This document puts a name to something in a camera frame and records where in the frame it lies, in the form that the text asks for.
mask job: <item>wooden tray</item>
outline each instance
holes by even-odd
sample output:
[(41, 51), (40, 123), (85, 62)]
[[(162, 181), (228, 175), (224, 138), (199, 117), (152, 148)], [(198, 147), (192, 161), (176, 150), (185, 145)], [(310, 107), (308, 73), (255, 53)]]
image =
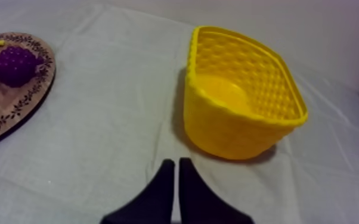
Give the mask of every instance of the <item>wooden tray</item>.
[(44, 59), (44, 63), (37, 66), (36, 77), (20, 88), (11, 88), (0, 83), (0, 136), (37, 108), (47, 95), (55, 75), (54, 54), (44, 41), (25, 33), (0, 33), (0, 40), (5, 40), (5, 45), (0, 47), (0, 52), (8, 46), (20, 46), (29, 49), (35, 56)]

